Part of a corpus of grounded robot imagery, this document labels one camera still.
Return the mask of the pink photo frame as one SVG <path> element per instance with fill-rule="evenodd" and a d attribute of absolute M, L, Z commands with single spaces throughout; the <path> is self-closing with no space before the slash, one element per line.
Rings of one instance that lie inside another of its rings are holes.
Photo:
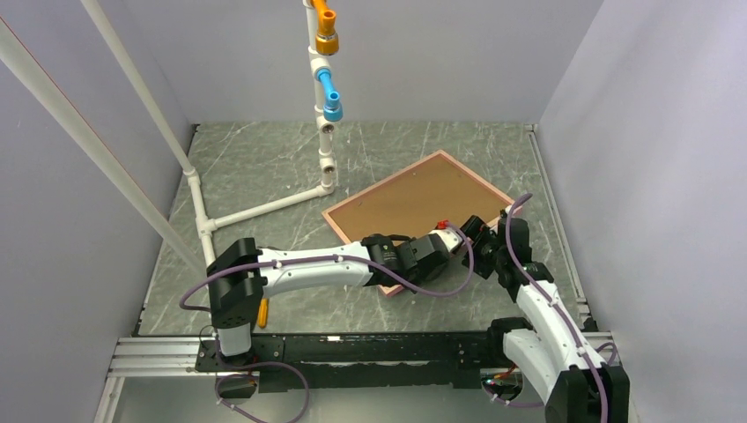
<path fill-rule="evenodd" d="M 465 257 L 473 250 L 460 226 L 472 215 L 492 226 L 512 202 L 508 194 L 485 178 L 448 153 L 437 151 L 329 207 L 322 216 L 346 244 L 373 234 L 419 238 L 434 230 L 440 221 L 448 220 L 464 240 L 447 262 L 448 266 L 454 256 Z M 427 288 L 430 282 L 421 286 L 404 282 L 377 287 L 388 292 L 407 288 L 415 293 L 448 297 L 466 286 L 461 283 L 449 291 L 438 292 Z"/>

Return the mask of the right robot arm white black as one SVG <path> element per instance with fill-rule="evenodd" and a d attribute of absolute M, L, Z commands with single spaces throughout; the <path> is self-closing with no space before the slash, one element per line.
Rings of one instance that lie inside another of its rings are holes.
<path fill-rule="evenodd" d="M 472 252 L 462 263 L 482 278 L 497 275 L 521 317 L 488 329 L 490 362 L 516 365 L 543 401 L 548 422 L 626 422 L 630 379 L 609 363 L 570 317 L 548 268 L 532 257 L 526 220 L 501 216 L 490 228 L 478 216 L 461 227 Z"/>

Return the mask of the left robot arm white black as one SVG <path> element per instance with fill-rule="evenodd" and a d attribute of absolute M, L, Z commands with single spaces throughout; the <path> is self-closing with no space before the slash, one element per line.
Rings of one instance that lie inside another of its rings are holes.
<path fill-rule="evenodd" d="M 421 286 L 436 278 L 462 239 L 450 229 L 419 238 L 369 235 L 327 249 L 260 249 L 254 239 L 234 242 L 206 269 L 218 358 L 232 370 L 253 358 L 252 331 L 264 298 L 322 286 Z"/>

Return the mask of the blue pipe nozzle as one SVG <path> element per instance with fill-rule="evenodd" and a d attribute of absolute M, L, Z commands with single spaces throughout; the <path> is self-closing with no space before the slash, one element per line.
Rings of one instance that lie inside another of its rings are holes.
<path fill-rule="evenodd" d="M 335 88 L 329 68 L 320 68 L 315 77 L 322 86 L 322 114 L 327 121 L 339 122 L 344 116 L 340 93 Z"/>

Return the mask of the white pvc pipe structure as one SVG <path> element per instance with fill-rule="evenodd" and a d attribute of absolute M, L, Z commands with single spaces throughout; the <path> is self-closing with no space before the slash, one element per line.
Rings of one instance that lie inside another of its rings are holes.
<path fill-rule="evenodd" d="M 84 1 L 82 3 L 85 11 L 96 26 L 111 53 L 114 55 L 115 60 L 118 62 L 125 77 L 128 79 L 137 96 L 142 101 L 146 111 L 150 115 L 161 136 L 167 142 L 170 150 L 172 151 L 172 154 L 181 166 L 182 173 L 188 183 L 193 208 L 195 210 L 196 231 L 198 239 L 201 243 L 203 252 L 202 260 L 205 264 L 205 267 L 215 260 L 215 251 L 212 244 L 212 236 L 220 228 L 230 226 L 232 224 L 236 224 L 258 216 L 262 216 L 291 205 L 296 205 L 312 198 L 325 197 L 331 194 L 335 189 L 334 173 L 337 170 L 337 165 L 333 158 L 332 133 L 336 128 L 337 122 L 327 121 L 322 114 L 322 86 L 315 77 L 316 72 L 320 68 L 329 68 L 331 70 L 331 66 L 329 64 L 330 56 L 321 55 L 316 51 L 316 47 L 314 44 L 314 37 L 317 30 L 316 11 L 311 5 L 311 1 L 305 1 L 303 4 L 306 8 L 307 16 L 307 30 L 309 39 L 308 57 L 311 74 L 314 78 L 314 112 L 316 127 L 319 134 L 318 156 L 320 169 L 322 172 L 319 185 L 312 189 L 302 191 L 298 194 L 283 197 L 281 199 L 274 200 L 266 204 L 261 204 L 244 211 L 238 211 L 221 218 L 212 219 L 208 216 L 205 210 L 203 192 L 201 190 L 201 178 L 199 173 L 196 171 L 196 168 L 189 161 L 187 154 L 179 145 L 176 135 L 172 131 L 170 125 L 167 123 L 165 116 L 161 112 L 156 100 L 153 98 L 152 93 L 147 87 L 147 84 L 144 82 L 140 72 L 137 70 L 137 67 L 132 61 L 127 49 L 124 47 L 121 39 L 119 38 L 115 29 L 112 27 L 109 19 L 106 16 L 106 13 L 100 7 L 100 4 L 97 1 Z"/>

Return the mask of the orange pipe nozzle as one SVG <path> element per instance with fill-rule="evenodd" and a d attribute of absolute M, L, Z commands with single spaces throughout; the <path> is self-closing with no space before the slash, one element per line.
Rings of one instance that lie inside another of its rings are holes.
<path fill-rule="evenodd" d="M 317 15 L 317 30 L 314 37 L 316 51 L 324 56 L 333 56 L 339 50 L 339 37 L 335 28 L 337 13 L 325 0 L 312 0 Z"/>

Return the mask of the white diagonal pole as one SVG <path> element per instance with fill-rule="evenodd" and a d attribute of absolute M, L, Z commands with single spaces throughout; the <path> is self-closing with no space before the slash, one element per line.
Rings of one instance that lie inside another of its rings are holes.
<path fill-rule="evenodd" d="M 203 260 L 198 258 L 175 232 L 92 125 L 4 19 L 1 20 L 1 61 L 124 195 L 144 220 L 195 274 L 202 276 L 205 273 Z"/>

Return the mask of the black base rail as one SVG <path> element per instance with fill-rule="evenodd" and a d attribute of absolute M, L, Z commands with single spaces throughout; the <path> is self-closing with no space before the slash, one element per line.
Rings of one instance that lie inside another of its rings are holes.
<path fill-rule="evenodd" d="M 249 352 L 220 358 L 212 339 L 199 342 L 195 370 L 239 372 L 255 363 L 285 363 L 312 389 L 446 385 L 478 389 L 497 379 L 518 391 L 521 374 L 489 330 L 343 334 L 255 334 Z"/>

